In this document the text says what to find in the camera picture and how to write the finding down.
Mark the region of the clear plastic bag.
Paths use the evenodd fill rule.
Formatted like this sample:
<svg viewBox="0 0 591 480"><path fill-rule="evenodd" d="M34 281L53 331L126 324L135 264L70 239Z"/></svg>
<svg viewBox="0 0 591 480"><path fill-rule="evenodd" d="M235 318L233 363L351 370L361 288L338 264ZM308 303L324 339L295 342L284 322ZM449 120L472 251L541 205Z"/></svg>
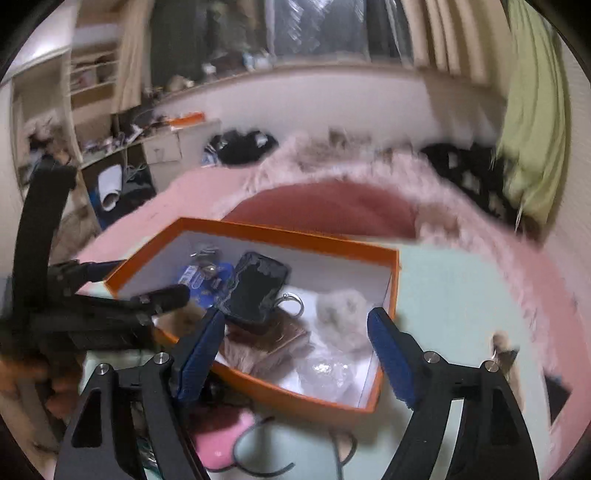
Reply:
<svg viewBox="0 0 591 480"><path fill-rule="evenodd" d="M366 351L308 347L294 356L301 393L331 403L356 403L360 362Z"/></svg>

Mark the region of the white fluffy pompom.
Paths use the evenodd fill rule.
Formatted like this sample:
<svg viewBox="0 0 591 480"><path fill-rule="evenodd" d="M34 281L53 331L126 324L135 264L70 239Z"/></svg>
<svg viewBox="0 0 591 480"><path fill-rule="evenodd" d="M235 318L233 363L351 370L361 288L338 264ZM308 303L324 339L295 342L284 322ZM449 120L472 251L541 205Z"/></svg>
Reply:
<svg viewBox="0 0 591 480"><path fill-rule="evenodd" d="M355 289L318 294L315 300L315 332L325 345L344 353L367 349L367 317L372 309Z"/></svg>

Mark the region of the black clothes pile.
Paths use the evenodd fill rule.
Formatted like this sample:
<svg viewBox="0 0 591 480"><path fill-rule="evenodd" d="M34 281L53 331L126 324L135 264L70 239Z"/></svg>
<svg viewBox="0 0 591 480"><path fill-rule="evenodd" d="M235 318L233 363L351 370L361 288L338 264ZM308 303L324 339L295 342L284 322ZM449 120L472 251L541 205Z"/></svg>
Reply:
<svg viewBox="0 0 591 480"><path fill-rule="evenodd" d="M493 147L473 143L468 149L435 143L420 150L437 174L453 183L483 212L514 225L518 211L504 194L504 160Z"/></svg>
<svg viewBox="0 0 591 480"><path fill-rule="evenodd" d="M240 167L259 162L279 145L269 133L228 130L211 137L204 147L202 166Z"/></svg>

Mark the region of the blue tin box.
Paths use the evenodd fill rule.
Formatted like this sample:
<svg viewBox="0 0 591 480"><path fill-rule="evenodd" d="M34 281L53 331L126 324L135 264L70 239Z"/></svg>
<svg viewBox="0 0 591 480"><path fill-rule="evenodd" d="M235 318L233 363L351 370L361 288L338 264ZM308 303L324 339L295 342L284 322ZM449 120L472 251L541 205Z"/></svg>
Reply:
<svg viewBox="0 0 591 480"><path fill-rule="evenodd" d="M189 289L190 299L198 306L208 309L215 303L233 273L233 265L218 262L212 267L188 265L177 283Z"/></svg>

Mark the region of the green hanging garment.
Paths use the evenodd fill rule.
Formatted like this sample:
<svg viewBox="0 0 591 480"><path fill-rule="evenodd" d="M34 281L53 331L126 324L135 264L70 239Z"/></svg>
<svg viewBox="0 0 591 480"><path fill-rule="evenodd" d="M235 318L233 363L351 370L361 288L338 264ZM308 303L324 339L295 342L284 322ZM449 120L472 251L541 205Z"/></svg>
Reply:
<svg viewBox="0 0 591 480"><path fill-rule="evenodd" d="M544 227L567 158L567 86L543 17L526 1L510 1L508 15L516 65L496 153L505 162L504 196L517 217Z"/></svg>

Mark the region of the brown card box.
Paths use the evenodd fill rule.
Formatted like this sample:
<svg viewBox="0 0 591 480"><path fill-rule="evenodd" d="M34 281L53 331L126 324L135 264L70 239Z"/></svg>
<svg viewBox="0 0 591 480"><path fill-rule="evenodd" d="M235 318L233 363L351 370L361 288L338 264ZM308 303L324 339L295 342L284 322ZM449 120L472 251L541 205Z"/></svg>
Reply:
<svg viewBox="0 0 591 480"><path fill-rule="evenodd" d="M277 310L270 330L256 335L233 325L219 347L225 364L250 376L263 377L310 344L311 332L300 320Z"/></svg>

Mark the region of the black clothes pile right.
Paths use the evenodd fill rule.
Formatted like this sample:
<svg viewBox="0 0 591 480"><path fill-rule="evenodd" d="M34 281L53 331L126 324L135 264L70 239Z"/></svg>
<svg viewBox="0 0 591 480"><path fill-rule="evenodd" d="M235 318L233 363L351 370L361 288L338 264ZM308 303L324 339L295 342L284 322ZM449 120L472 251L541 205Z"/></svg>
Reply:
<svg viewBox="0 0 591 480"><path fill-rule="evenodd" d="M493 147L473 143L468 149L435 143L420 150L437 174L453 183L483 212L514 225L518 211L504 194L504 160Z"/></svg>

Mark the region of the black clothes pile left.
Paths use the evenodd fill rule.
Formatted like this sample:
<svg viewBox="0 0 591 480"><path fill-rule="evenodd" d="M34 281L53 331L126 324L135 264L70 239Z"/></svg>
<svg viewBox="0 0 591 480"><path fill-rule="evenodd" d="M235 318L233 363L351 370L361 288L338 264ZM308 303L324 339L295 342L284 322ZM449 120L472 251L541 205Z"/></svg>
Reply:
<svg viewBox="0 0 591 480"><path fill-rule="evenodd" d="M228 130L211 137L204 147L202 166L240 167L259 162L279 145L269 133Z"/></svg>

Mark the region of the red cushion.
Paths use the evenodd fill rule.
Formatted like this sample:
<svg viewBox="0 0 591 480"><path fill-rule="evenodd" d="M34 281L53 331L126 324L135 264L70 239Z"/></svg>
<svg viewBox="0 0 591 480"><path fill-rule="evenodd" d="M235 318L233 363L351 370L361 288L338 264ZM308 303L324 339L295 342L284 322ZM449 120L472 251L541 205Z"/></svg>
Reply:
<svg viewBox="0 0 591 480"><path fill-rule="evenodd" d="M393 191L328 180L284 185L239 202L227 222L325 235L414 240L414 206Z"/></svg>

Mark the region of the white drawer cabinet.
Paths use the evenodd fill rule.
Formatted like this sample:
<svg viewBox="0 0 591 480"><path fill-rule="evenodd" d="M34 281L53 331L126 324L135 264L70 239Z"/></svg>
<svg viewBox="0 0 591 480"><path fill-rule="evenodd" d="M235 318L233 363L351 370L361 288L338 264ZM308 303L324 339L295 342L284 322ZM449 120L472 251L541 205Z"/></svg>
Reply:
<svg viewBox="0 0 591 480"><path fill-rule="evenodd" d="M215 119L143 140L143 154L155 191L161 193L177 177L200 167L206 144L220 132L221 120Z"/></svg>

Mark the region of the orange tissue box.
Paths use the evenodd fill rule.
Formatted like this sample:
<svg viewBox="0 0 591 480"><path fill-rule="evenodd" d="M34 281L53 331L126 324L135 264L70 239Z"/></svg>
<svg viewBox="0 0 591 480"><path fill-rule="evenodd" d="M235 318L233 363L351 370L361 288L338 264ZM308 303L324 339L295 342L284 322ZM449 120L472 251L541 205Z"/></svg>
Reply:
<svg viewBox="0 0 591 480"><path fill-rule="evenodd" d="M206 120L206 115L204 112L197 111L197 112L190 112L181 116L177 117L168 117L166 118L166 123L170 128L173 129L182 129L191 127L200 123L204 123Z"/></svg>

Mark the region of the white slipper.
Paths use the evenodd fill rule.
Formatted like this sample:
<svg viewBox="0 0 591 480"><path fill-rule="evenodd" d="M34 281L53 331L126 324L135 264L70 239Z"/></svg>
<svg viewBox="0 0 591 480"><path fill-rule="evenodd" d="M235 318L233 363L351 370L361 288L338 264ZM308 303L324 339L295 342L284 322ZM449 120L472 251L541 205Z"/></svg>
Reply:
<svg viewBox="0 0 591 480"><path fill-rule="evenodd" d="M110 212L116 206L122 190L122 167L119 164L104 169L97 178L97 191L102 209Z"/></svg>

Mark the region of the pink bed blanket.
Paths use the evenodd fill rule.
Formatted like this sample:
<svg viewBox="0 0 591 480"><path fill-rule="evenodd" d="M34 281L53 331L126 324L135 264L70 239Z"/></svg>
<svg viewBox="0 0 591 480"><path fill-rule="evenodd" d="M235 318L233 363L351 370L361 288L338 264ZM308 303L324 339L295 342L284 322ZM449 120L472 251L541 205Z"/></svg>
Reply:
<svg viewBox="0 0 591 480"><path fill-rule="evenodd" d="M369 157L294 136L259 163L235 169L197 167L180 175L87 244L79 258L115 260L180 217L221 220L259 192L328 180L397 193L415 208L414 240L459 248L498 268L522 309L544 369L570 390L550 429L546 469L557 472L590 422L589 341L582 317L558 267L541 248L481 212L418 154L400 149L389 157Z"/></svg>

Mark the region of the orange cardboard box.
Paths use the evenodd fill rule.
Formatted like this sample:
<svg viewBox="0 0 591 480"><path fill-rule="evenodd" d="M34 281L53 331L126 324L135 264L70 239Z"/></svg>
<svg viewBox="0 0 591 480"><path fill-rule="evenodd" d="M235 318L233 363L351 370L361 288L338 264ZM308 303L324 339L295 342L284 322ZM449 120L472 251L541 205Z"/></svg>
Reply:
<svg viewBox="0 0 591 480"><path fill-rule="evenodd" d="M396 311L400 253L398 250L327 236L204 219L180 218L133 253L106 280L108 291L126 298L177 282L190 265L190 255L204 246L221 252L222 262L238 264L249 251L290 267L276 317L297 319L308 331L312 350L325 344L318 337L318 295L343 290L359 292L370 306ZM378 405L383 371L369 345L353 354L355 380L345 392L330 397L301 387L294 363L284 360L262 378L231 368L218 355L212 370L229 386L280 412L338 427L356 425Z"/></svg>

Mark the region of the black satin lace garment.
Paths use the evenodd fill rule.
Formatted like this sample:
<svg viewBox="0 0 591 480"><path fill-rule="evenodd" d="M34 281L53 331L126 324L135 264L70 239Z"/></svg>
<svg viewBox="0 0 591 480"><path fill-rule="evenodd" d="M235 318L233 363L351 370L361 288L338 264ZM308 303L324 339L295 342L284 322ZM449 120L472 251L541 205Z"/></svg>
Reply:
<svg viewBox="0 0 591 480"><path fill-rule="evenodd" d="M290 266L255 251L247 251L224 286L217 309L235 322L263 327L269 322L280 290L290 278Z"/></svg>

